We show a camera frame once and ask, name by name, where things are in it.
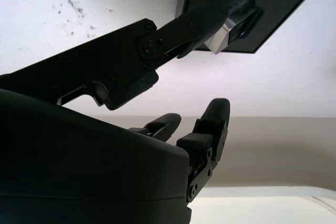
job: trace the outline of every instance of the silver metal part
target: silver metal part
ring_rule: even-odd
[[[252,20],[252,17],[258,13],[258,11],[259,9],[257,7],[251,7],[244,13],[236,12],[229,15],[218,32],[204,44],[215,54],[223,51],[234,40],[244,34],[245,31],[241,28],[247,27],[247,23]]]

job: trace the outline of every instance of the beige wall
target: beige wall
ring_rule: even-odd
[[[153,117],[106,116],[125,128]],[[183,118],[169,143],[189,133]],[[232,118],[222,160],[207,184],[217,187],[307,186],[336,191],[336,119]]]

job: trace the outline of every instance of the metal bracket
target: metal bracket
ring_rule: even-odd
[[[236,39],[245,38],[260,19],[262,9],[254,6],[253,0],[235,0],[229,6],[228,13],[224,25],[204,43],[215,54]]]
[[[205,186],[212,176],[213,169],[217,166],[216,162],[211,161],[212,148],[204,153],[206,159],[206,166],[199,172],[191,181],[187,191],[187,202],[192,202],[198,195],[201,189]]]

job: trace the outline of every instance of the white ceiling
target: white ceiling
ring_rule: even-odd
[[[174,18],[177,0],[72,0],[82,14],[68,0],[0,1],[2,74],[139,19],[160,27]],[[195,51],[160,68],[154,88],[114,112],[85,97],[67,107],[94,115],[196,116],[225,97],[233,116],[335,117],[335,12],[336,0],[306,0],[255,55]]]

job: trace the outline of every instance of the robotic arm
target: robotic arm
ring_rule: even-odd
[[[177,114],[126,130],[60,105],[87,94],[119,108],[158,81],[158,67],[211,39],[228,15],[226,7],[201,8],[159,30],[143,19],[0,77],[1,223],[189,223],[187,205],[222,155],[228,100],[213,100],[176,146],[166,141]]]

